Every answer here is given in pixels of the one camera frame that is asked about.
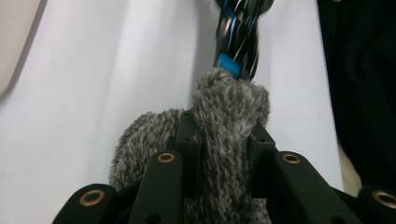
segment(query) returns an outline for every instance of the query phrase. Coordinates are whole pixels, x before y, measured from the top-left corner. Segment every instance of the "black fabric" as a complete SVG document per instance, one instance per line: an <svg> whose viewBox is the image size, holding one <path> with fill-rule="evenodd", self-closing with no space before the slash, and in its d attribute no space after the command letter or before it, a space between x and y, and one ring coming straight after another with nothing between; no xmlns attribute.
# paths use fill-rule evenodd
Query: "black fabric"
<svg viewBox="0 0 396 224"><path fill-rule="evenodd" d="M396 1L318 10L340 142L363 185L396 189Z"/></svg>

